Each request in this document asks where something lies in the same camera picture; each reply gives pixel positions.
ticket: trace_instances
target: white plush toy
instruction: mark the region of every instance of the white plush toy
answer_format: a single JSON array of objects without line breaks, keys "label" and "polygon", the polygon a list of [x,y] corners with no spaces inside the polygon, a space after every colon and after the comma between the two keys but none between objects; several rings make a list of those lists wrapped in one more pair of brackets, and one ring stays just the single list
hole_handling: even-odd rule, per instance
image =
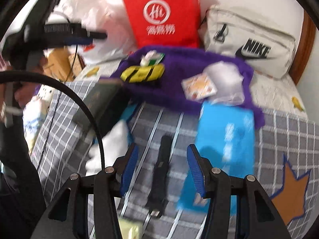
[{"label": "white plush toy", "polygon": [[[102,139],[105,157],[105,167],[113,166],[115,160],[126,154],[129,147],[128,127],[124,120],[120,120],[112,130]],[[101,171],[101,156],[98,144],[91,147],[89,151],[90,160],[85,168],[87,176],[97,174]]]}]

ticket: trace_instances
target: black cable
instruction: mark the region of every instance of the black cable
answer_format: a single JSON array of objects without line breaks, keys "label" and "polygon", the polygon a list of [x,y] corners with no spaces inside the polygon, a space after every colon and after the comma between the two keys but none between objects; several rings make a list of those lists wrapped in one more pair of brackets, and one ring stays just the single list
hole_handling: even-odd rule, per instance
[{"label": "black cable", "polygon": [[[77,55],[78,55],[78,45],[76,46],[76,49],[75,49],[75,56],[74,56],[74,59],[73,59],[73,63],[72,63],[72,66],[71,66],[71,70],[70,70],[68,76],[66,77],[66,80],[64,81],[64,85],[66,84],[68,78],[70,77],[71,73],[73,72],[73,67],[74,67],[74,63],[75,63],[75,59],[76,59]],[[60,103],[61,95],[62,95],[62,92],[60,91],[60,94],[59,94],[58,99],[57,99],[57,101],[56,101],[56,105],[55,105],[53,117],[52,117],[52,119],[51,119],[50,127],[49,127],[49,130],[48,130],[48,133],[47,133],[47,138],[45,139],[44,146],[43,146],[43,149],[42,149],[42,152],[41,152],[39,161],[38,161],[37,171],[39,171],[39,167],[40,167],[41,161],[42,161],[42,159],[43,159],[44,151],[47,151],[47,150],[48,150],[48,149],[46,149],[46,147],[47,147],[47,141],[48,141],[48,139],[49,139],[49,135],[50,135],[50,131],[51,131],[51,128],[52,128],[53,120],[54,120],[56,111],[57,111],[57,109],[58,109],[58,105],[59,105],[59,103]]]},{"label": "black cable", "polygon": [[105,166],[104,160],[104,149],[102,143],[101,133],[98,129],[98,125],[86,106],[86,104],[81,100],[81,98],[69,87],[64,85],[63,83],[55,80],[51,77],[45,76],[43,74],[35,73],[35,72],[28,72],[28,71],[4,71],[0,72],[0,84],[7,83],[7,82],[32,82],[32,83],[41,83],[50,87],[53,87],[68,97],[70,97],[77,105],[79,105],[80,109],[84,112],[84,114],[89,119],[90,123],[92,124],[93,130],[96,134],[96,139],[98,141],[98,147],[101,153],[101,164]]}]

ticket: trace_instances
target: orange star pattern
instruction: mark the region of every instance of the orange star pattern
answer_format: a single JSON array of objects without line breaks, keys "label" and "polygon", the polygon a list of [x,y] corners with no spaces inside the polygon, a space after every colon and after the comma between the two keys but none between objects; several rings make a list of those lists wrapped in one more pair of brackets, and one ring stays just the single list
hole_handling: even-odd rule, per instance
[{"label": "orange star pattern", "polygon": [[310,170],[297,178],[284,156],[283,185],[272,196],[272,202],[286,225],[305,214],[305,194],[309,178]]}]

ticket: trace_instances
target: beige nike bag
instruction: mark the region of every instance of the beige nike bag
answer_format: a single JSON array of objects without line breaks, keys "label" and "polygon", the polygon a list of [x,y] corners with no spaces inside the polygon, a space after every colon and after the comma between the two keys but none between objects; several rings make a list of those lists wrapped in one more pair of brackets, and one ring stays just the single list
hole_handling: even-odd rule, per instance
[{"label": "beige nike bag", "polygon": [[281,78],[295,54],[295,38],[271,20],[242,7],[214,5],[206,14],[207,51],[238,57],[254,69]]}]

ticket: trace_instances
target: metal screw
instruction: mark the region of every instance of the metal screw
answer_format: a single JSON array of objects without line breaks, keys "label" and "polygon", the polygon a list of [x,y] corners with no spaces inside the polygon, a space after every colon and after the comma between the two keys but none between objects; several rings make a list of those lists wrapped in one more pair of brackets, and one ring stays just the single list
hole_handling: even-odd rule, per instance
[{"label": "metal screw", "polygon": [[77,178],[79,178],[79,175],[77,173],[73,173],[73,174],[70,175],[70,179],[72,181],[76,180]]},{"label": "metal screw", "polygon": [[219,173],[221,173],[221,170],[219,168],[214,167],[212,169],[212,172],[215,173],[215,174],[219,174]]},{"label": "metal screw", "polygon": [[256,178],[252,175],[248,175],[247,180],[249,180],[250,182],[254,182],[256,180]]},{"label": "metal screw", "polygon": [[105,172],[106,173],[112,173],[112,172],[114,172],[114,168],[111,166],[111,167],[106,167],[105,168]]}]

